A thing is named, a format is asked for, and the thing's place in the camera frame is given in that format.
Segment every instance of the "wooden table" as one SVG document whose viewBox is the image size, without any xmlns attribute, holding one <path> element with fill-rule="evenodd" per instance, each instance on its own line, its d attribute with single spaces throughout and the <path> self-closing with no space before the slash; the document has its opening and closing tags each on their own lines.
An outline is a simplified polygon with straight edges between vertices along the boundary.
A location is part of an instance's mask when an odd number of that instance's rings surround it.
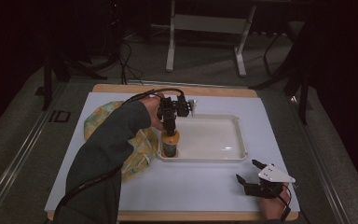
<svg viewBox="0 0 358 224">
<path fill-rule="evenodd" d="M 110 85 L 110 84 L 98 84 L 93 88 L 92 92 L 114 92 L 114 93 L 140 93 L 144 91 L 149 91 L 151 89 L 160 89 L 165 88 L 168 86 L 135 86 L 135 85 Z M 240 98 L 258 98 L 255 91 L 246 90 L 246 89 L 226 89 L 226 88 L 201 88 L 201 87 L 176 87 L 181 89 L 186 96 L 190 95 L 197 95 L 197 96 L 216 96 L 216 97 L 240 97 Z M 273 163 L 282 163 L 282 157 Z M 215 172 L 214 167 L 211 167 L 211 172 Z M 250 174 L 256 175 L 254 170 L 250 171 Z M 122 189 L 122 199 L 120 200 L 120 207 L 122 200 L 126 199 L 126 185 L 123 185 Z M 235 198 L 243 197 L 252 200 L 252 204 L 257 204 L 257 199 L 255 197 L 247 197 L 244 196 L 243 188 L 241 185 L 238 184 L 238 188 L 241 188 L 236 192 L 234 195 Z M 296 195 L 292 199 L 292 202 L 297 203 Z M 294 220 L 298 217 L 299 207 L 293 209 L 292 212 L 289 214 L 287 220 Z M 54 211 L 48 211 L 48 218 L 52 220 L 54 217 Z M 117 220 L 118 221 L 245 221 L 245 220 L 259 220 L 262 219 L 261 213 L 259 211 L 141 211 L 141 210 L 119 210 Z"/>
</svg>

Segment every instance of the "patterned towel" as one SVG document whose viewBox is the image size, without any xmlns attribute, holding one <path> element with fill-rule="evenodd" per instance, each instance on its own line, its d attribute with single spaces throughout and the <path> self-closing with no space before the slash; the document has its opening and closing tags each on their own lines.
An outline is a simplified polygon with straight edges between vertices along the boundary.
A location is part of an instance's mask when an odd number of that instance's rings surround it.
<svg viewBox="0 0 358 224">
<path fill-rule="evenodd" d="M 102 105 L 84 121 L 84 138 L 86 141 L 110 113 L 121 106 L 122 103 L 122 101 L 115 101 Z M 156 158 L 158 151 L 158 138 L 151 128 L 139 130 L 136 136 L 129 140 L 129 143 L 133 146 L 134 150 L 124 161 L 121 168 L 123 182 L 145 170 L 150 162 Z"/>
</svg>

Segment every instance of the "white surface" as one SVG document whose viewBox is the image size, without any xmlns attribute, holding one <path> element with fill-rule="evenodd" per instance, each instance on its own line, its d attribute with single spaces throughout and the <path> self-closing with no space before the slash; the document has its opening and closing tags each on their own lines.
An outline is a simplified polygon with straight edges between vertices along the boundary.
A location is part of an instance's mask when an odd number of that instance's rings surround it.
<svg viewBox="0 0 358 224">
<path fill-rule="evenodd" d="M 45 210 L 55 210 L 64 195 L 65 178 L 72 161 L 84 144 L 83 121 L 100 105 L 126 100 L 132 94 L 91 92 L 80 115 L 62 167 L 51 190 Z M 241 162 L 196 163 L 152 160 L 143 173 L 122 185 L 120 211 L 259 211 L 258 199 L 246 196 L 236 179 L 259 183 L 260 172 L 252 159 L 273 163 L 287 173 L 271 130 L 265 108 L 258 98 L 187 96 L 197 100 L 198 114 L 225 114 L 239 119 L 248 157 Z M 292 211 L 299 211 L 292 191 Z"/>
<path fill-rule="evenodd" d="M 160 141 L 158 156 L 163 161 L 242 161 L 246 158 L 238 119 L 232 115 L 195 114 L 176 119 L 176 129 L 180 133 L 175 157 L 161 153 Z"/>
</svg>

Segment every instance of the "white tray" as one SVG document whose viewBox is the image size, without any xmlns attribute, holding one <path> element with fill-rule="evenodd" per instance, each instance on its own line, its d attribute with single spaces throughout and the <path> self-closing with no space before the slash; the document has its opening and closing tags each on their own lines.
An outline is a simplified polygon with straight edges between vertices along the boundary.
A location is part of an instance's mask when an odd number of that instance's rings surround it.
<svg viewBox="0 0 358 224">
<path fill-rule="evenodd" d="M 180 133 L 175 157 L 165 156 L 160 142 L 158 157 L 162 161 L 242 161 L 247 151 L 238 119 L 232 115 L 198 114 L 176 119 Z"/>
</svg>

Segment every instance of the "wire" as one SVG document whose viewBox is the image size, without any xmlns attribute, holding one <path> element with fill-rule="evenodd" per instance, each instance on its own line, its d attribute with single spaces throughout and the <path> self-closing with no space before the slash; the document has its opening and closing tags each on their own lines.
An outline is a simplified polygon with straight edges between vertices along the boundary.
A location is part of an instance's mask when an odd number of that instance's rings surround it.
<svg viewBox="0 0 358 224">
<path fill-rule="evenodd" d="M 305 221 L 310 224 L 310 220 L 308 219 L 307 215 L 305 214 L 304 210 L 302 209 L 302 207 L 300 206 L 300 212 L 303 215 Z"/>
<path fill-rule="evenodd" d="M 162 89 L 157 89 L 157 90 L 150 90 L 150 91 L 145 91 L 145 92 L 142 92 L 142 93 L 139 93 L 139 94 L 136 94 L 136 95 L 133 95 L 130 99 L 126 100 L 125 102 L 123 102 L 122 105 L 126 104 L 126 103 L 130 103 L 130 102 L 133 102 L 133 101 L 137 101 L 137 100 L 140 100 L 140 99 L 143 99 L 145 98 L 146 96 L 148 95 L 156 95 L 155 93 L 157 92 L 162 92 L 162 91 L 177 91 L 177 92 L 180 92 L 180 96 L 183 96 L 185 95 L 185 93 L 179 89 L 176 89 L 176 88 L 162 88 Z"/>
</svg>

